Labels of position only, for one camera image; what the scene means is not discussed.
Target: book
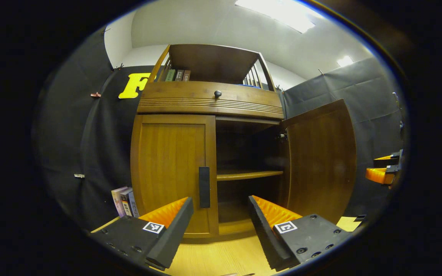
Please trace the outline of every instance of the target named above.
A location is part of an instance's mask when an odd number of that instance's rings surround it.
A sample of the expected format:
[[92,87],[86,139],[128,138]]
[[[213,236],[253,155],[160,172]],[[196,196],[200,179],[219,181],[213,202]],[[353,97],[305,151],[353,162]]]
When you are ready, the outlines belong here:
[[170,70],[171,67],[172,67],[172,65],[165,64],[165,66],[163,68],[164,72],[161,73],[161,79],[158,80],[159,82],[164,82],[167,79],[168,71]]
[[122,201],[122,205],[124,206],[124,210],[126,211],[126,215],[132,217],[132,212],[130,211],[130,203],[128,193],[132,191],[132,188],[128,188],[120,193],[120,200]]
[[184,70],[177,70],[177,77],[175,78],[175,81],[181,82],[183,74],[184,74]]
[[175,69],[168,70],[167,78],[165,79],[165,82],[172,82],[173,77],[175,77]]
[[129,204],[130,204],[130,209],[132,211],[132,216],[135,218],[139,218],[139,212],[137,211],[137,206],[135,204],[133,191],[130,191],[130,193],[128,193],[127,195],[129,197]]
[[184,77],[183,77],[183,81],[184,82],[188,82],[190,78],[190,70],[185,70],[184,71]]
[[120,187],[119,189],[112,190],[112,198],[114,199],[115,208],[117,209],[117,213],[119,213],[119,217],[124,217],[126,215],[126,211],[124,210],[124,206],[120,199],[120,193],[127,188],[128,187]]

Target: black door handle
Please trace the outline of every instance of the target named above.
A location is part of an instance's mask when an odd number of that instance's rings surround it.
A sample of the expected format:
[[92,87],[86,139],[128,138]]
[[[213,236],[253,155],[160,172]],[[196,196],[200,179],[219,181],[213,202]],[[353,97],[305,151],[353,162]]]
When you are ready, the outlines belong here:
[[209,167],[199,167],[200,208],[209,208],[211,206],[211,189],[209,183]]

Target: black curtain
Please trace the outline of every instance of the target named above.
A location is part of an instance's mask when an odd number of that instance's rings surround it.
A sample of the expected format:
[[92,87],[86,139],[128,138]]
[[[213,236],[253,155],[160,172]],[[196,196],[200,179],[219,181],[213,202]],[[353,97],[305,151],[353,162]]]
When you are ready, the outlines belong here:
[[356,183],[344,216],[372,215],[386,201],[387,187],[365,178],[373,159],[403,147],[400,110],[393,92],[400,93],[391,75],[375,58],[302,82],[284,91],[286,118],[344,99],[354,127],[357,150]]
[[[140,95],[118,99],[130,73],[112,69],[101,28],[47,78],[32,125],[35,157],[48,194],[80,227],[117,216],[111,190],[130,186],[130,135]],[[93,98],[92,93],[100,93]],[[84,174],[77,178],[74,174]]]

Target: ceiling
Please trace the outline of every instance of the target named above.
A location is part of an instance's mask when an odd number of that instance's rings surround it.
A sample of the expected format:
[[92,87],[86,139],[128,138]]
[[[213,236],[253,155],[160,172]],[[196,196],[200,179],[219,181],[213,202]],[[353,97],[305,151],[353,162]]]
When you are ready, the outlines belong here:
[[140,7],[131,28],[132,47],[158,44],[217,44],[261,52],[265,60],[310,79],[338,68],[337,60],[372,57],[351,33],[325,18],[305,33],[236,0],[156,0]]

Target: white wall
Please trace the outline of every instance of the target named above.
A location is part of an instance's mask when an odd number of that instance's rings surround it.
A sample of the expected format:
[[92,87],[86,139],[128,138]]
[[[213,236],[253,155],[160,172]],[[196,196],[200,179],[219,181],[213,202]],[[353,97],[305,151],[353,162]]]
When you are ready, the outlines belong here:
[[110,23],[105,32],[105,50],[113,68],[119,67],[124,57],[132,50],[130,38],[135,11]]
[[279,86],[281,89],[287,90],[291,87],[300,84],[305,81],[299,75],[286,70],[278,65],[265,61],[267,64],[267,69],[269,70],[270,76],[272,77],[272,82],[275,86]]
[[[122,63],[125,67],[155,65],[156,61],[158,61],[158,58],[161,56],[166,47],[167,45],[153,45],[133,48],[126,56],[124,56]],[[280,88],[287,90],[305,81],[305,79],[299,75],[296,75],[285,68],[277,66],[268,61],[266,61],[266,63],[275,86],[279,85]]]

